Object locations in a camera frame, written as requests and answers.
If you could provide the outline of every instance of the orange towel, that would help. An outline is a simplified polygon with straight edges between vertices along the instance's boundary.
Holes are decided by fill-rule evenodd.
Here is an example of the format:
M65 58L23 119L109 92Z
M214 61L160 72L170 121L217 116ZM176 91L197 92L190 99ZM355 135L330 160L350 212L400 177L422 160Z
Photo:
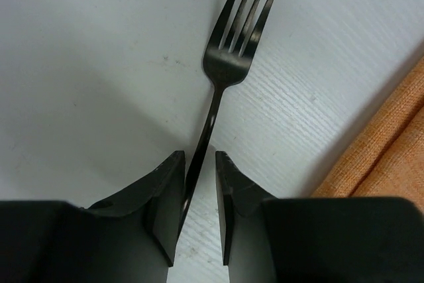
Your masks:
M404 197L424 211L424 58L313 193L350 196Z

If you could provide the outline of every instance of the fork head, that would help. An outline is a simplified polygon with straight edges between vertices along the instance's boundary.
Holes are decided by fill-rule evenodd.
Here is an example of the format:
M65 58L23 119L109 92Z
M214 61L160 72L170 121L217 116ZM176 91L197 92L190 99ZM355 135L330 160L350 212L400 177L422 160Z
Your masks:
M241 25L247 0L241 0L228 34L225 36L235 0L227 0L213 28L203 56L203 70L216 88L225 89L245 79L264 30L274 0L266 0L255 26L252 21L259 0L254 0Z

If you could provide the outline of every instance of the black fork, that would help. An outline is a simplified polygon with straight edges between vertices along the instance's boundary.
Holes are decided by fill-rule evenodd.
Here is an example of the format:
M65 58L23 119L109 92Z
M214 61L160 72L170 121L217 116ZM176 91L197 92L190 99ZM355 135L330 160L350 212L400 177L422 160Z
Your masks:
M237 36L236 32L241 26L241 15L247 2L247 0L241 0L227 37L223 39L235 2L235 0L227 0L213 28L211 38L206 46L205 55L203 56L203 70L211 80L215 91L205 126L201 133L199 143L197 144L193 160L188 168L187 176L185 177L184 200L180 217L179 234L186 220L194 189L199 179L201 166L205 159L207 145L212 135L223 93L227 87L241 83L247 76L273 1L274 0L266 0L263 10L253 30L250 32L250 26L259 4L259 0L254 0L241 28L240 34Z

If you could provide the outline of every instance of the white table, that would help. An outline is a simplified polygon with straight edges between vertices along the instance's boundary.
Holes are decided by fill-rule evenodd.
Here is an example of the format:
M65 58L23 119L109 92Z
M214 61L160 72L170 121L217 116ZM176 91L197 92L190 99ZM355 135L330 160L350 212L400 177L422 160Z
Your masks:
M82 206L197 144L225 0L0 0L0 196ZM168 282L227 282L214 150L307 195L424 52L424 0L275 0L227 91Z

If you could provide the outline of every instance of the towel fold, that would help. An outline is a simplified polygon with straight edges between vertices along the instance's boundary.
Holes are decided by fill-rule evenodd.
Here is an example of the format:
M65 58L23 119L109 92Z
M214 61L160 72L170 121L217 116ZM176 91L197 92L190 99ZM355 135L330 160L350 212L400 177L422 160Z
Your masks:
M424 58L313 193L351 196L404 197L424 211Z

